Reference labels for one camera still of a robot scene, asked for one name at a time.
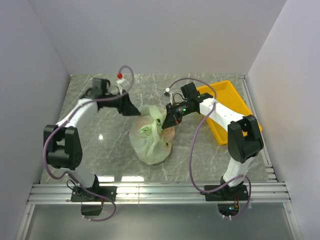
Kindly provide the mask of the pale green plastic bag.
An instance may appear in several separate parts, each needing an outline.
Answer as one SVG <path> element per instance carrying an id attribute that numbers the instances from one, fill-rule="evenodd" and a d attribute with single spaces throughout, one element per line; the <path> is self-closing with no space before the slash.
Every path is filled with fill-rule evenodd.
<path id="1" fill-rule="evenodd" d="M 156 105 L 143 105 L 129 132 L 130 144 L 140 161 L 147 165 L 163 162 L 172 151 L 175 129 L 162 129 L 167 111 Z"/>

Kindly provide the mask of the yellow plastic tray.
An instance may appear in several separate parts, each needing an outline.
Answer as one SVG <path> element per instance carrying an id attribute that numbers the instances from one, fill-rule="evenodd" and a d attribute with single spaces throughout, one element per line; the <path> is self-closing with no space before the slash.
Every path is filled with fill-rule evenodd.
<path id="1" fill-rule="evenodd" d="M 220 146 L 228 143 L 227 128 L 231 121 L 238 121 L 252 112 L 229 80 L 203 85 L 196 88 L 200 94 L 217 94 L 216 111 L 206 122 Z"/>

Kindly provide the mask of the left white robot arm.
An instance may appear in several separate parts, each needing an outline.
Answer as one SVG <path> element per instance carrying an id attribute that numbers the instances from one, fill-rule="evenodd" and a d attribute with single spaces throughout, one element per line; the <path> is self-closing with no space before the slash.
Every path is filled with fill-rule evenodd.
<path id="1" fill-rule="evenodd" d="M 72 179 L 89 201 L 97 200 L 101 189 L 98 177 L 82 164 L 80 131 L 103 108 L 114 108 L 123 116 L 141 114 L 123 88 L 127 80 L 121 73 L 117 74 L 117 78 L 117 93 L 111 92 L 108 79 L 93 78 L 92 86 L 79 98 L 71 112 L 58 123 L 48 124 L 43 130 L 43 160 L 47 173 L 58 180 L 62 176 L 54 175 L 49 166 L 64 169 L 63 174 Z"/>

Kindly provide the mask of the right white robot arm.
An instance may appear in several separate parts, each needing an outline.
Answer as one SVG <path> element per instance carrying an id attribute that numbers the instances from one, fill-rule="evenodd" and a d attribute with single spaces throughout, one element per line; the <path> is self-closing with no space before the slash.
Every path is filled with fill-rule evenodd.
<path id="1" fill-rule="evenodd" d="M 184 116 L 198 113 L 204 120 L 211 119 L 227 132 L 227 149 L 230 160 L 226 172 L 222 176 L 220 186 L 212 190 L 199 188 L 203 194 L 220 191 L 226 200 L 233 199 L 238 188 L 246 179 L 246 173 L 253 159 L 264 148 L 264 142 L 256 117 L 243 115 L 231 110 L 217 100 L 216 90 L 208 85 L 212 93 L 200 93 L 193 82 L 183 85 L 180 90 L 183 101 L 170 101 L 166 106 L 166 117 L 163 129 L 179 125 Z"/>

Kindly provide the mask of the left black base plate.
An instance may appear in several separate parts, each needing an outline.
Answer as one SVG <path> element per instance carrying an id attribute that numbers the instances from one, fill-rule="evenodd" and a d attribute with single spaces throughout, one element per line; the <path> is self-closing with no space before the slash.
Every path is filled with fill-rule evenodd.
<path id="1" fill-rule="evenodd" d="M 117 194 L 116 186 L 100 186 L 96 195 L 107 197 L 115 201 Z M 71 193 L 71 202 L 99 202 L 101 197 L 92 195 L 78 186 L 74 186 Z"/>

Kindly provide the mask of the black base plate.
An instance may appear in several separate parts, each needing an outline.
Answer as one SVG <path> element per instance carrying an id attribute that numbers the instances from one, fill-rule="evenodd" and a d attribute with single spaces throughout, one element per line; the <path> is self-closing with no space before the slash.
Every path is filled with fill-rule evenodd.
<path id="1" fill-rule="evenodd" d="M 249 192 L 247 186 L 244 184 L 239 184 L 234 187 L 227 185 L 218 191 L 202 193 L 202 195 L 205 196 L 207 202 L 247 201 L 249 199 Z"/>
<path id="2" fill-rule="evenodd" d="M 107 197 L 115 201 L 117 194 L 116 186 L 100 186 L 96 195 Z M 101 197 L 92 195 L 78 186 L 74 186 L 71 193 L 71 202 L 99 202 Z"/>

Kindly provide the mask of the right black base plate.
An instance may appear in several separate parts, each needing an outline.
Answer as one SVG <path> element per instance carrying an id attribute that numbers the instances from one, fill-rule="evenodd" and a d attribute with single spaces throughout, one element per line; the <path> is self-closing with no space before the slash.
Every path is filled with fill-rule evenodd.
<path id="1" fill-rule="evenodd" d="M 227 185 L 218 191 L 202 193 L 202 195 L 205 196 L 207 202 L 247 201 L 249 199 L 249 192 L 247 186 L 244 184 L 239 184 L 234 187 Z"/>

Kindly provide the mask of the aluminium mounting rail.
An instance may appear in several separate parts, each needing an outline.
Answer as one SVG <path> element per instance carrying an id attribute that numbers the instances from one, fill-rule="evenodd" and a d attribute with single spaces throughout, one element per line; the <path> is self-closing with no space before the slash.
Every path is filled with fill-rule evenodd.
<path id="1" fill-rule="evenodd" d="M 192 184 L 187 182 L 167 183 L 114 183 L 117 205 L 157 204 L 207 204 Z M 72 190 L 64 184 L 35 184 L 32 186 L 27 204 L 29 205 L 80 205 L 71 201 Z M 254 182 L 251 184 L 251 203 L 289 203 L 291 198 L 283 182 Z"/>

